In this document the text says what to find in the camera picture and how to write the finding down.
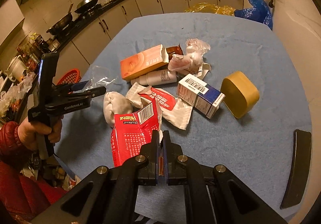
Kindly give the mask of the person's left hand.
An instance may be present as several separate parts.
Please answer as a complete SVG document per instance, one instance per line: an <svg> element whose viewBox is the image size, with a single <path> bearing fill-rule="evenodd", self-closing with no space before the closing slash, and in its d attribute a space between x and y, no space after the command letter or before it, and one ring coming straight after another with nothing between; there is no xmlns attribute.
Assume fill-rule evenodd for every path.
<svg viewBox="0 0 321 224"><path fill-rule="evenodd" d="M38 134L47 135L48 140L52 144L58 143L61 138L63 118L63 116L60 116L52 127L46 126L41 122L28 122L27 118L24 119L24 121L17 128L18 137L22 145L24 145L28 150L37 150Z"/></svg>

